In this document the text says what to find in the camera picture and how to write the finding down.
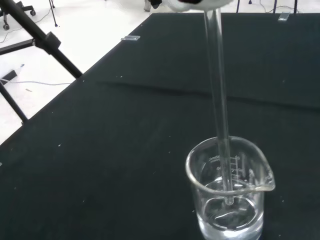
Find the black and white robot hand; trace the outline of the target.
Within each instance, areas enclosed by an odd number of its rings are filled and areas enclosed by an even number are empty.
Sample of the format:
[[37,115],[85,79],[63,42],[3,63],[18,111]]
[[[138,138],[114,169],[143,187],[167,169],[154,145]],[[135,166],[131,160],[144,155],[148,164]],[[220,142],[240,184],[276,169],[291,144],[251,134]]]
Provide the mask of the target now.
[[231,2],[232,0],[166,0],[165,4],[175,12],[186,12],[189,10],[216,10]]

